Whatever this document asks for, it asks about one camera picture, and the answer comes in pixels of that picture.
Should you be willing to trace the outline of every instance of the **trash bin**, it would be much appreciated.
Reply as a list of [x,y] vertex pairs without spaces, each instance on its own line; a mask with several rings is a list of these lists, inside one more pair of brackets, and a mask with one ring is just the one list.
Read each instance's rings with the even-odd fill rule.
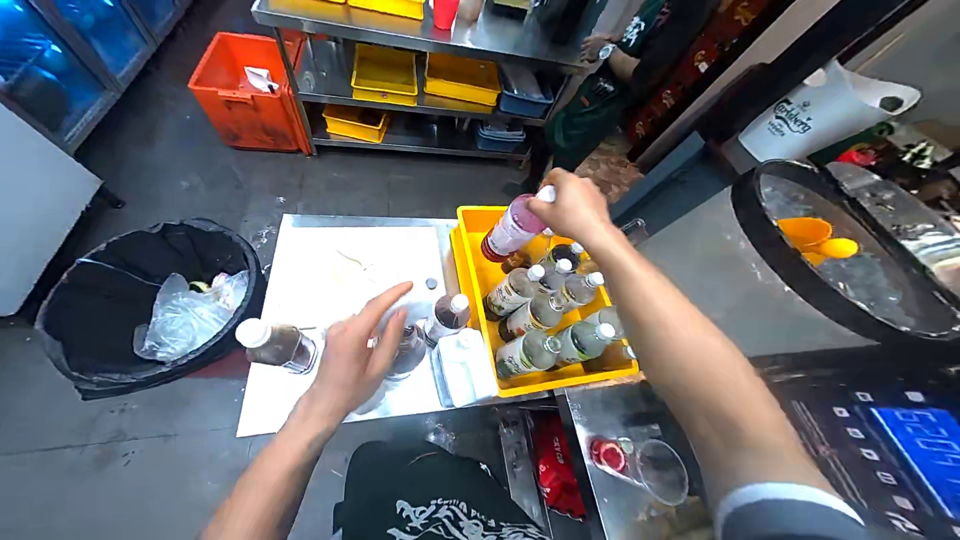
[[[133,331],[149,324],[159,287],[172,273],[211,282],[250,270],[240,307],[211,339],[168,363],[133,351]],[[253,247],[206,219],[162,223],[113,238],[63,275],[40,307],[36,328],[51,361],[84,400],[128,394],[197,371],[240,347],[236,326],[263,309],[267,284]]]
[[[300,46],[295,46],[298,53]],[[247,80],[244,67],[267,69],[279,88],[273,93],[257,89]],[[187,86],[225,144],[310,153],[306,130],[274,39],[218,33]]]

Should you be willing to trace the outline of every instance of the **yellow tray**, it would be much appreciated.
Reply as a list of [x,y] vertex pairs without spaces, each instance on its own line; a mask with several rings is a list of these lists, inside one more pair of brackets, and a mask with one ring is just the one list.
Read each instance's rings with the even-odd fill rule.
[[348,6],[423,20],[424,0],[347,0]]
[[357,43],[353,55],[353,98],[401,105],[417,104],[417,55]]
[[[483,299],[491,289],[503,280],[504,274],[500,264],[490,262],[480,252],[480,243],[487,231],[496,223],[507,207],[459,207],[457,209],[457,228],[450,232],[450,243],[453,246],[453,259],[457,265],[457,278],[460,281],[460,291],[470,299],[469,325],[483,334],[490,355],[491,369],[496,373],[494,366],[494,352],[503,345],[496,331],[498,323],[487,320],[484,313]],[[554,236],[551,245],[557,242],[572,242],[568,238]],[[582,320],[601,307],[610,306],[610,297],[607,290],[600,287],[596,298],[586,306],[570,311],[561,320],[560,325],[549,333],[556,333],[569,325]],[[540,371],[528,373],[509,379],[497,378],[499,386],[498,396],[509,398],[523,394],[532,394],[543,390],[553,390],[564,386],[574,386],[599,380],[616,379],[639,373],[636,362],[629,366],[610,371],[590,373],[583,364],[573,364],[557,371]]]
[[387,125],[390,124],[390,115],[383,110],[376,110],[380,115],[379,122],[376,125],[367,124],[360,119],[363,110],[363,107],[327,104],[324,107],[326,132],[368,142],[383,142],[383,134],[387,133]]
[[428,53],[423,91],[493,106],[500,95],[500,76],[497,74],[496,64],[492,61]]

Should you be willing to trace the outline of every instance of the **blue display screen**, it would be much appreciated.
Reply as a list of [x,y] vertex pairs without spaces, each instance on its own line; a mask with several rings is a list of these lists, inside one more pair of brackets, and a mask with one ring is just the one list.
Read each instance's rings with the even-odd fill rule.
[[948,516],[960,516],[960,425],[939,408],[870,409]]

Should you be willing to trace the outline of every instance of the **white paper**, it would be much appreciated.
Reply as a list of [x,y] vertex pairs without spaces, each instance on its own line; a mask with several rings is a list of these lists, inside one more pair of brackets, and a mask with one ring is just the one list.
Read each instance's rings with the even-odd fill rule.
[[[316,327],[303,331],[324,347],[324,330],[357,313],[384,290],[412,281],[401,303],[407,320],[429,313],[444,295],[443,265],[433,227],[295,227],[284,215],[276,239],[263,314],[269,323]],[[427,278],[437,280],[426,288]],[[293,374],[279,366],[251,364],[237,436],[277,432],[297,399],[316,378],[316,366]]]
[[272,94],[274,90],[280,88],[280,85],[270,78],[269,69],[245,65],[243,70],[247,74],[247,80],[250,81],[250,84],[261,92]]

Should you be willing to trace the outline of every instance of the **pink bottle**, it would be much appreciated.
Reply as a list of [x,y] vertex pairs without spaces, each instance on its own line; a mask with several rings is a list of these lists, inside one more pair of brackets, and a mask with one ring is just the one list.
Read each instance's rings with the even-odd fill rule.
[[[533,195],[525,194],[515,198],[496,225],[484,236],[480,251],[487,260],[503,262],[546,229],[546,225],[527,209],[527,199],[531,197]],[[553,203],[557,200],[557,188],[553,185],[545,185],[537,193],[537,198]]]

